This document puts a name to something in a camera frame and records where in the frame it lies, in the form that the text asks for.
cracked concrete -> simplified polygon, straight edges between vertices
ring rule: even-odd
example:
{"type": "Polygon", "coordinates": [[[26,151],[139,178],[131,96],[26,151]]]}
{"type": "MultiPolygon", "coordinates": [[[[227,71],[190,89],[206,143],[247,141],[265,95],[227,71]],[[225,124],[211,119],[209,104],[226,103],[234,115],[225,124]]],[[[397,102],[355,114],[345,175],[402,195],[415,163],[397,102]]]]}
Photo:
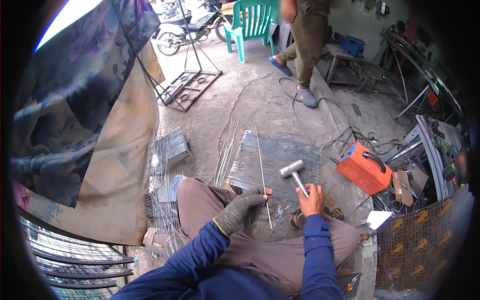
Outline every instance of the cracked concrete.
{"type": "MultiPolygon", "coordinates": [[[[223,144],[228,136],[230,118],[233,126],[240,119],[234,138],[231,161],[239,148],[244,131],[254,130],[255,125],[258,132],[278,136],[280,134],[277,132],[285,132],[293,123],[294,127],[301,132],[299,135],[293,135],[294,139],[309,143],[293,114],[292,99],[277,85],[278,79],[285,75],[268,60],[271,55],[270,47],[263,46],[260,40],[247,41],[244,46],[246,63],[242,64],[239,61],[236,46],[232,46],[233,52],[228,53],[226,44],[219,43],[213,34],[210,35],[206,42],[200,44],[200,47],[223,71],[223,74],[187,113],[159,105],[163,123],[174,122],[175,125],[182,126],[187,139],[190,140],[195,162],[191,164],[180,162],[175,166],[175,169],[182,169],[185,176],[200,177],[206,182],[211,182],[221,150],[219,144],[223,144]]],[[[166,77],[166,82],[162,85],[168,84],[183,71],[186,50],[186,47],[182,47],[176,55],[171,57],[157,53],[166,77]]],[[[204,70],[214,70],[201,52],[198,51],[198,55],[204,70]]],[[[187,69],[197,70],[198,65],[191,49],[188,56],[187,69]]],[[[289,66],[294,71],[293,62],[289,62],[289,66]]],[[[295,83],[284,80],[282,86],[291,95],[295,94],[295,83]]],[[[399,126],[394,123],[390,116],[390,114],[394,115],[401,106],[394,98],[385,95],[352,94],[344,87],[330,89],[316,69],[314,69],[311,89],[317,98],[327,97],[336,101],[349,120],[365,135],[368,132],[374,132],[379,140],[388,141],[401,138],[408,129],[408,126],[399,126]],[[358,107],[360,116],[355,113],[352,104],[358,107]]],[[[308,108],[299,102],[294,105],[303,127],[317,146],[335,139],[348,125],[348,120],[342,111],[328,100],[322,100],[317,108],[308,108]]],[[[326,149],[324,153],[330,156],[336,155],[340,159],[338,152],[342,146],[343,143],[337,142],[334,149],[326,149]]],[[[320,168],[319,183],[326,182],[325,188],[329,189],[336,182],[331,191],[336,203],[334,207],[340,207],[348,216],[366,198],[366,194],[337,173],[333,162],[328,159],[322,159],[322,161],[324,165],[320,168]]],[[[345,221],[350,224],[360,223],[366,219],[370,210],[372,210],[371,200],[345,221]]],[[[150,253],[142,247],[128,247],[128,254],[140,258],[140,261],[130,266],[134,268],[134,277],[160,266],[160,260],[151,257],[150,253]]],[[[359,247],[354,258],[343,267],[363,273],[357,298],[371,299],[375,284],[376,245],[370,248],[359,247]]]]}

gloved hand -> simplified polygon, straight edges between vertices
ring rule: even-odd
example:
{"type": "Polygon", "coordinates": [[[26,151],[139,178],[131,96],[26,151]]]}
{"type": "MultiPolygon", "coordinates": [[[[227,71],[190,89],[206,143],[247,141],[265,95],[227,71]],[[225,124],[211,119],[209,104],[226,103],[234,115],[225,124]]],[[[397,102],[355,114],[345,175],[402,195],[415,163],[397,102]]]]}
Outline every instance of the gloved hand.
{"type": "MultiPolygon", "coordinates": [[[[227,237],[247,227],[248,219],[253,212],[251,208],[265,203],[268,199],[267,196],[263,195],[263,191],[263,187],[258,187],[247,194],[237,196],[221,213],[213,218],[215,224],[227,237]]],[[[266,192],[271,195],[273,190],[267,187],[266,192]]]]}

plastic chair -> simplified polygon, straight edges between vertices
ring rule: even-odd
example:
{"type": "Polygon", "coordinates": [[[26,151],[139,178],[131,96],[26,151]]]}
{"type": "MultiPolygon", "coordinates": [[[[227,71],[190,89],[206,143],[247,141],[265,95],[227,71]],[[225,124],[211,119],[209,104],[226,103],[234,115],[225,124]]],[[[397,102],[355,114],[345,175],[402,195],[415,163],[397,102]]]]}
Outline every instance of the plastic chair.
{"type": "Polygon", "coordinates": [[[277,0],[238,0],[233,5],[232,25],[224,22],[225,38],[228,52],[232,52],[231,38],[235,39],[239,52],[240,62],[245,63],[243,41],[262,39],[262,44],[267,45],[270,40],[272,55],[275,55],[270,23],[276,22],[278,17],[277,0]]]}

hammer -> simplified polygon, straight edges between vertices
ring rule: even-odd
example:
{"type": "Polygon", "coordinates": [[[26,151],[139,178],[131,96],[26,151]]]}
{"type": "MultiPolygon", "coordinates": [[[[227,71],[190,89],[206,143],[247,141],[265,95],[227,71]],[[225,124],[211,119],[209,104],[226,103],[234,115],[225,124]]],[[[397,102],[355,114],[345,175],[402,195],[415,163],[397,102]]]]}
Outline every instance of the hammer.
{"type": "Polygon", "coordinates": [[[301,182],[301,179],[297,173],[303,169],[303,161],[301,159],[294,161],[293,163],[289,164],[286,167],[280,169],[280,175],[283,179],[287,178],[288,176],[292,176],[299,188],[301,188],[302,192],[305,194],[305,197],[308,197],[307,189],[305,189],[305,185],[301,182]]]}

hammer head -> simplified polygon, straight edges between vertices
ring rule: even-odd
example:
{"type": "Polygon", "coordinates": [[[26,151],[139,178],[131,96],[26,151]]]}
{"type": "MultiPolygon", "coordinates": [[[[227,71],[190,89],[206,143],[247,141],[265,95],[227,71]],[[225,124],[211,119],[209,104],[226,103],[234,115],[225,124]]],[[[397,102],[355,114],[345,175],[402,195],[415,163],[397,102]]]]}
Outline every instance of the hammer head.
{"type": "Polygon", "coordinates": [[[299,159],[289,164],[288,166],[281,168],[280,175],[282,176],[282,178],[287,178],[288,176],[292,175],[293,172],[298,172],[301,169],[303,169],[303,161],[299,159]]]}

